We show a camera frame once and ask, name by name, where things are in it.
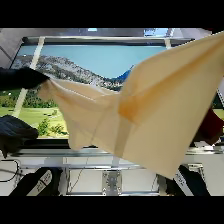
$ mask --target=rocky mountain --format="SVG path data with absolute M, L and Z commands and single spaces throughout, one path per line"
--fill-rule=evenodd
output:
M 32 58 L 32 55 L 17 56 L 12 68 L 18 69 L 30 66 Z M 64 57 L 40 56 L 36 70 L 59 79 L 93 84 L 115 91 L 119 91 L 124 82 L 122 79 L 109 79 L 99 76 Z

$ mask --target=black glove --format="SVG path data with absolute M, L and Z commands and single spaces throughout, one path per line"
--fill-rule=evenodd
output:
M 18 70 L 0 68 L 0 90 L 31 89 L 47 79 L 46 75 L 28 67 Z

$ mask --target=grass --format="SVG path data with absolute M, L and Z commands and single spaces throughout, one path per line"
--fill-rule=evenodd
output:
M 52 115 L 54 110 L 57 110 L 56 115 Z M 6 114 L 12 115 L 13 108 L 9 107 L 0 107 L 0 116 L 4 116 Z M 49 118 L 50 126 L 55 126 L 57 124 L 61 124 L 64 129 L 63 131 L 67 131 L 65 121 L 63 116 L 58 108 L 22 108 L 19 119 L 23 120 L 30 126 L 37 128 L 38 124 L 43 121 L 45 118 Z M 45 137 L 57 137 L 57 138 L 67 138 L 67 135 L 57 135 L 55 133 L 50 132 L 50 136 L 39 136 L 40 138 Z

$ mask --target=blue sky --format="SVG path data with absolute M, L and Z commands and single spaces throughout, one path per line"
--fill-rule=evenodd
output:
M 35 49 L 36 46 L 23 46 L 18 55 L 33 55 Z M 41 55 L 66 57 L 98 75 L 115 78 L 165 49 L 162 46 L 45 45 Z

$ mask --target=orange cloth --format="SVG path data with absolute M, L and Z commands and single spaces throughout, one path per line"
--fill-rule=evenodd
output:
M 224 33 L 161 52 L 132 70 L 120 92 L 51 79 L 39 96 L 64 115 L 72 149 L 96 145 L 173 178 L 222 77 Z

